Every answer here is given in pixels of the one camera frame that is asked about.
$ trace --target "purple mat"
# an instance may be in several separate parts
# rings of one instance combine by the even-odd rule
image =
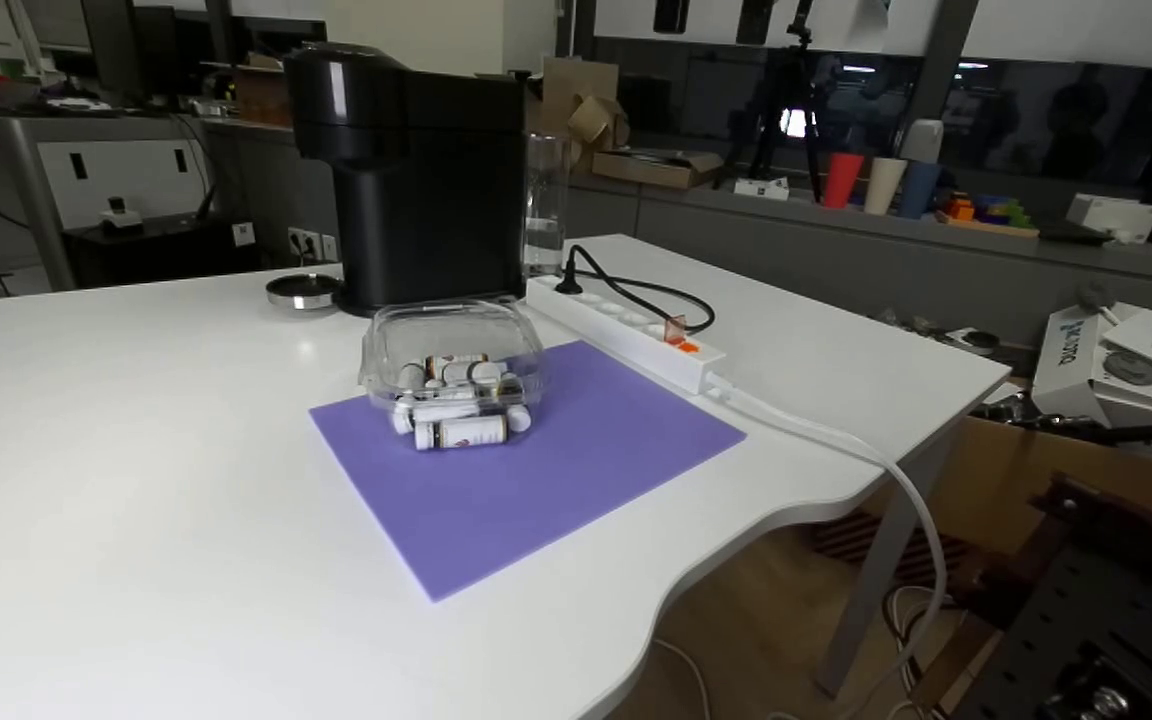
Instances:
[[[368,399],[313,411],[433,602],[666,486],[738,432],[587,343],[540,362],[544,409],[508,449],[414,454]]]

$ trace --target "red cup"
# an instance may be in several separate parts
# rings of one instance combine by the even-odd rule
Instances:
[[[818,204],[824,207],[843,207],[853,201],[853,192],[854,192],[859,167],[862,167],[859,153],[832,153],[827,158],[827,174],[824,174]]]

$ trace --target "black coffee machine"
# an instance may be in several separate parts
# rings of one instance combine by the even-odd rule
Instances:
[[[426,76],[370,49],[288,55],[299,158],[335,178],[335,304],[522,297],[522,83]]]

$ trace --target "white table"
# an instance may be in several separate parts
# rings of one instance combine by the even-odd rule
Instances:
[[[637,242],[587,248],[709,297],[735,383],[894,457],[1000,379]],[[265,281],[0,299],[0,718],[604,713],[685,579],[775,524],[843,515],[878,480],[746,429],[738,449],[433,603],[307,420],[359,398],[368,323],[280,318]]]

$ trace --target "white power strip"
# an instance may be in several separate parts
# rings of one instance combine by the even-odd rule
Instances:
[[[695,338],[666,339],[658,318],[604,299],[596,293],[565,297],[554,285],[554,276],[535,276],[529,285],[529,304],[648,379],[698,398],[709,370],[722,362],[720,350],[709,350]]]

